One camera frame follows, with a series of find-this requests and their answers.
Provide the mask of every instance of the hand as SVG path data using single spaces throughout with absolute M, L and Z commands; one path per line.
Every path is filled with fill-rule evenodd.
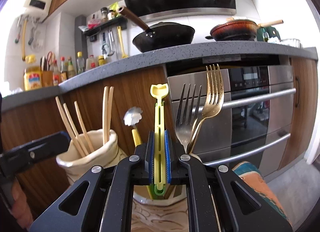
M 33 222 L 33 217 L 27 203 L 27 197 L 17 179 L 13 182 L 11 193 L 15 200 L 11 213 L 16 218 L 20 227 L 28 229 Z

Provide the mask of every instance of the black shelf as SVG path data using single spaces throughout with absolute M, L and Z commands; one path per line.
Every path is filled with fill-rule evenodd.
M 112 25 L 120 25 L 122 30 L 124 30 L 124 29 L 127 29 L 127 22 L 128 22 L 128 20 L 125 17 L 119 16 L 119 17 L 116 17 L 112 20 L 108 20 L 106 22 L 103 22 L 99 26 L 96 26 L 90 30 L 85 31 L 83 33 L 83 35 L 85 35 L 86 37 L 94 36 L 94 35 L 100 33 L 103 29 L 108 28 Z

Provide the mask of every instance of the scissors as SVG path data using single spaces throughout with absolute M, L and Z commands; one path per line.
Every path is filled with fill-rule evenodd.
M 56 58 L 56 55 L 52 52 L 49 51 L 47 54 L 47 69 L 50 70 L 50 66 L 53 64 L 54 60 Z

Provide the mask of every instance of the fork handle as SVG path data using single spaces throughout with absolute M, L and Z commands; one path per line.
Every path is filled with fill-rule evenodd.
M 195 146 L 195 144 L 196 144 L 196 141 L 197 141 L 197 139 L 198 139 L 200 127 L 201 127 L 204 119 L 201 119 L 201 120 L 200 120 L 198 126 L 196 127 L 196 129 L 195 129 L 195 131 L 194 131 L 194 133 L 193 133 L 193 135 L 192 135 L 192 137 L 191 137 L 190 142 L 189 142 L 188 145 L 187 145 L 187 154 L 190 154 L 190 153 L 192 153 L 192 151 L 193 151 L 193 148 L 194 148 L 194 146 Z

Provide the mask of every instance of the gray floor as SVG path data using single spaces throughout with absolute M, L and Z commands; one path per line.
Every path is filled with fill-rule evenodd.
M 320 172 L 304 159 L 268 183 L 295 231 L 320 197 Z

